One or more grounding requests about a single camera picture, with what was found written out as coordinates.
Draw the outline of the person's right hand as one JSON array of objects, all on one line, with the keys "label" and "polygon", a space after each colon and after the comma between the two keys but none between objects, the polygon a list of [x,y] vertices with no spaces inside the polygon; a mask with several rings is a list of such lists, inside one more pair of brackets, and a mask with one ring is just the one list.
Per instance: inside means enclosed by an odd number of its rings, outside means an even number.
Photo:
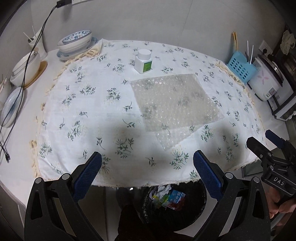
[{"label": "person's right hand", "polygon": [[266,193],[266,199],[269,209],[269,217],[273,218],[278,213],[284,214],[280,221],[281,225],[284,225],[295,210],[295,199],[290,199],[279,205],[281,199],[280,193],[273,187],[270,187]]}]

